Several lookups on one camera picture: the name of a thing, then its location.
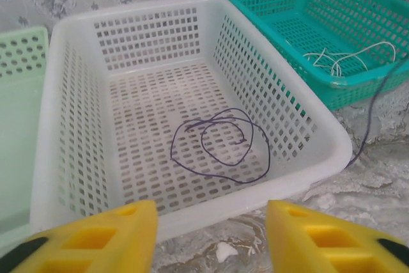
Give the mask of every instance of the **teal plastic basket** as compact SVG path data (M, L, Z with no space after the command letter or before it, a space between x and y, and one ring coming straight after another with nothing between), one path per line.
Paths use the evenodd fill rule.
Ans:
M342 77L313 66L308 52L358 52L380 41L396 48L396 61L409 52L409 4L403 0L230 0L269 39L315 94L331 110L374 94L394 66L392 48L379 45L340 62ZM409 78L405 63L384 91Z
M0 256L30 234L31 186L48 48L44 27L0 33Z

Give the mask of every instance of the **marble surface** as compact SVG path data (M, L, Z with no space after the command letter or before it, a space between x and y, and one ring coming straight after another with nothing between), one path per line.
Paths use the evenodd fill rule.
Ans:
M357 146L368 101L335 113ZM287 201L376 228L409 244L409 83L380 97L364 154L352 167ZM265 208L159 244L152 272L271 272ZM218 243L237 255L217 259Z

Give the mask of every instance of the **plastic basket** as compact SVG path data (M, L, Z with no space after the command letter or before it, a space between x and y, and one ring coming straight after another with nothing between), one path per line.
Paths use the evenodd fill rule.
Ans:
M392 43L397 59L409 51L409 4L402 0L230 0L270 40L329 109L370 97L392 68L392 49L380 45L340 65L343 77L313 66L308 52L357 52L380 41ZM384 91L409 77L409 64L389 79Z
M40 102L43 27L0 34L0 254L28 236Z
M180 124L228 107L243 109L270 140L271 170L252 185L195 175L170 159ZM342 126L227 0L154 1L60 22L40 114L33 231L153 199L161 241L307 189L351 157ZM249 144L236 144L237 134L217 125L207 149L241 156ZM260 133L233 168L205 154L198 133L181 131L175 147L196 171L237 180L268 163Z

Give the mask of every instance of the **white plastic basket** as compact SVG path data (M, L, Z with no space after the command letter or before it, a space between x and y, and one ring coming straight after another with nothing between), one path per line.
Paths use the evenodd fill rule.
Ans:
M53 31L43 89L31 206L41 231L139 199L154 199L158 241L262 207L340 172L346 131L256 28L227 0L165 0L70 17ZM243 109L267 133L271 170L251 184L195 175L170 159L185 120ZM232 125L207 135L218 157L240 155ZM235 168L178 135L196 171L259 176L255 134Z

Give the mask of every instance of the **white wire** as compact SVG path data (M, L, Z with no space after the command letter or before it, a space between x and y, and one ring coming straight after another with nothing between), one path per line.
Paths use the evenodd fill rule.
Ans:
M311 56L318 56L318 58L317 58L317 59L315 60L315 62L313 63L313 65L314 65L315 67L330 68L330 69L331 69L331 76L334 75L334 73L335 73L334 68L335 68L335 69L336 69L336 77L342 77L342 70L341 70L341 66L339 65L339 62L340 62L340 61L345 60L345 59L348 59L348 58L350 58L350 57L355 57L355 58L357 58L357 59L362 63L362 65L364 66L365 70L368 71L368 67L366 66L366 64L364 63L364 61L363 61L360 57L358 57L357 55L358 55L358 54L361 54L361 53L363 53L363 52L365 52L365 51L367 51L367 50L369 50L369 49L371 49L371 48L373 48L373 47L379 46L379 45L381 45L381 44L387 44L387 45L390 45L390 46L392 47L392 49L393 49L393 51L394 51L394 56L393 56L393 61L392 61L392 62L395 62L395 60L396 60L396 49L395 49L395 46L393 46L393 44L391 44L390 42L386 42L386 41L382 41L382 42L378 42L378 43L372 44L371 46L368 46L368 47L362 49L361 51L354 52L354 53L347 53L347 52L330 53L330 52L328 52L327 54L325 54L325 51L327 50L327 48L325 47L320 54L315 53L315 52L308 52L307 54L304 54L303 57L308 56L308 59L307 59L307 60L309 61L310 58L311 58ZM331 58L329 55L330 55L330 56L342 56L342 55L345 55L345 56L344 56L344 57L341 57L341 58L338 59L338 60L334 60L334 59ZM327 58L327 59L333 61L334 64L333 64L332 66L319 65L319 64L318 64L318 61L319 61L322 57Z

